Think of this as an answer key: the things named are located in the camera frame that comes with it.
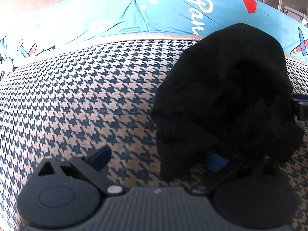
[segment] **wall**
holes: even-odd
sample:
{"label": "wall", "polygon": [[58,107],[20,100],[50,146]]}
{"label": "wall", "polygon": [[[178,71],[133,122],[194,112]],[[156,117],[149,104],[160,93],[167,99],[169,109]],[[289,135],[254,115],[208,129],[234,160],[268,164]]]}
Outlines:
{"label": "wall", "polygon": [[282,0],[281,12],[284,6],[291,7],[301,13],[307,14],[308,0]]}

